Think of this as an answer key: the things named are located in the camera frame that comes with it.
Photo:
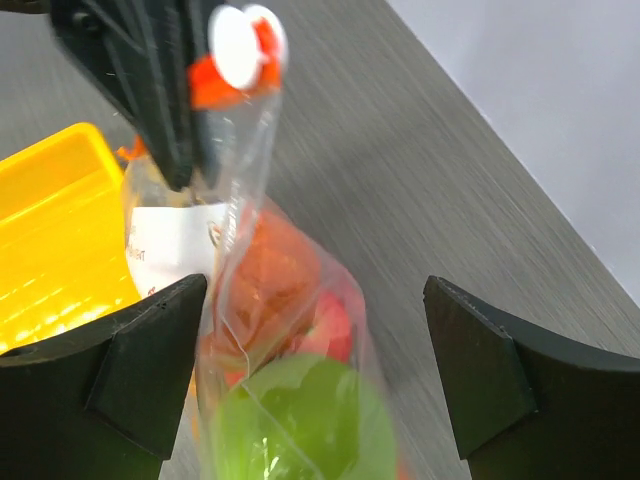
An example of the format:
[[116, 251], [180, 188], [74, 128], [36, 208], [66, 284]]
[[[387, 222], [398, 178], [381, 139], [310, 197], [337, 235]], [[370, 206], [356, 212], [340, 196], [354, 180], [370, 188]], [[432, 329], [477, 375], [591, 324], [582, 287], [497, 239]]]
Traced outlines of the clear zip top bag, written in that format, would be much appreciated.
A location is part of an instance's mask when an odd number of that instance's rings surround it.
[[362, 291], [266, 195], [288, 42], [268, 8], [223, 4], [189, 67], [201, 157], [169, 188], [121, 148], [126, 260], [149, 296], [207, 293], [188, 411], [204, 479], [406, 479]]

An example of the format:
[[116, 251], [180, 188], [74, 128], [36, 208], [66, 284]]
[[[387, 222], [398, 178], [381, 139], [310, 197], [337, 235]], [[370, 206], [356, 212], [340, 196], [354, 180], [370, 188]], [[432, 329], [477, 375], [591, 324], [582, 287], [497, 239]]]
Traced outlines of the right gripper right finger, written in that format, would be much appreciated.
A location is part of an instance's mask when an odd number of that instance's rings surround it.
[[500, 310], [437, 276], [424, 306], [474, 479], [636, 479], [639, 361]]

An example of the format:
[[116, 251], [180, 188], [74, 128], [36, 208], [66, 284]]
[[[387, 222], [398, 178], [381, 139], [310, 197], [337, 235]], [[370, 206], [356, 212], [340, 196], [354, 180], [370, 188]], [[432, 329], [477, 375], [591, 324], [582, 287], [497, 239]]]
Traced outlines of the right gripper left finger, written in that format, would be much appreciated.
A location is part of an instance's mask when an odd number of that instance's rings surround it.
[[156, 479], [194, 367], [207, 281], [1, 356], [4, 479]]

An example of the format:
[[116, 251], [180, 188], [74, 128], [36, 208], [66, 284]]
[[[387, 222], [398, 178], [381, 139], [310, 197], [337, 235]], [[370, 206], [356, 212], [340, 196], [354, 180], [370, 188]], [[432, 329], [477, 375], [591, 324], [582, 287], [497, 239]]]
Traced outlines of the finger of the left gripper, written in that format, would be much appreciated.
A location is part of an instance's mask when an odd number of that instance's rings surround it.
[[[189, 14], [193, 40], [193, 60], [201, 60], [209, 54], [208, 21], [214, 9], [224, 4], [217, 0], [191, 0]], [[194, 135], [194, 169], [207, 188], [214, 189], [220, 174], [220, 162], [217, 156], [214, 136], [217, 129], [214, 120], [206, 111], [191, 113]]]
[[187, 69], [200, 53], [197, 1], [52, 1], [62, 50], [141, 137], [173, 190], [199, 151]]

